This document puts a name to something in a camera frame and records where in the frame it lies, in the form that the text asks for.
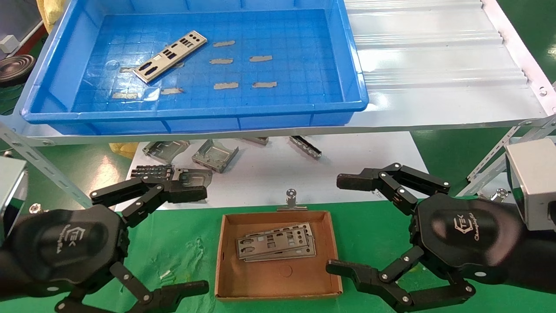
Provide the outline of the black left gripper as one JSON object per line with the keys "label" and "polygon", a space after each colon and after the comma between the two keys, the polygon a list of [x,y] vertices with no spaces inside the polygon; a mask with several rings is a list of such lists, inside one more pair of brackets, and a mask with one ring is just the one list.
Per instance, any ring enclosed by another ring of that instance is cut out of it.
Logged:
{"label": "black left gripper", "polygon": [[[71,291],[56,313],[110,313],[82,301],[114,277],[137,299],[128,313],[174,313],[184,298],[208,293],[206,280],[149,291],[121,263],[129,246],[127,227],[136,227],[166,202],[206,199],[206,187],[143,176],[94,190],[90,198],[95,206],[85,210],[52,210],[16,222],[1,245],[2,301]],[[134,202],[122,217],[108,208],[128,200]]]}

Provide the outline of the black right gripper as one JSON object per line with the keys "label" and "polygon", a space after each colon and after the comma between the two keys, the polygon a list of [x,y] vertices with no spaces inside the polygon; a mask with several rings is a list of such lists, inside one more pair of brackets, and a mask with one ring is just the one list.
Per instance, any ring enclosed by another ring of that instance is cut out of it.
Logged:
{"label": "black right gripper", "polygon": [[[448,181],[400,163],[364,168],[359,174],[341,173],[336,186],[378,191],[403,214],[413,215],[411,243],[418,246],[383,271],[336,259],[326,264],[327,273],[351,279],[358,292],[380,297],[397,313],[465,303],[475,289],[463,278],[555,293],[555,232],[528,230],[514,204],[447,196]],[[409,190],[430,197],[419,202]],[[449,285],[411,292],[399,287],[399,278],[421,258]]]}

